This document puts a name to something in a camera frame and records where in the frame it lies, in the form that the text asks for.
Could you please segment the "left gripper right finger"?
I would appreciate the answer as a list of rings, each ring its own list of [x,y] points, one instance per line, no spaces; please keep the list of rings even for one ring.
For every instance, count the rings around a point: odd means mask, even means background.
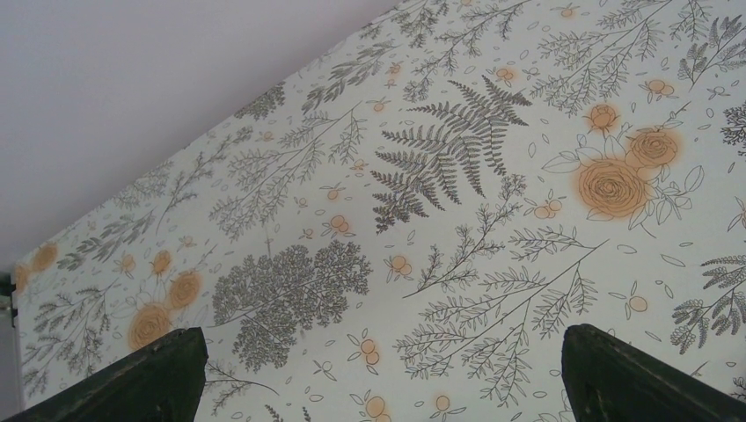
[[[745,402],[592,324],[566,329],[561,372],[577,421],[745,420]]]

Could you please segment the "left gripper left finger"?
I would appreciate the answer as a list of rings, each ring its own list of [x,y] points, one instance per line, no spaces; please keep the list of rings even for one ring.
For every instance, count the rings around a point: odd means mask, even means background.
[[[202,329],[177,329],[10,421],[194,421],[208,351]]]

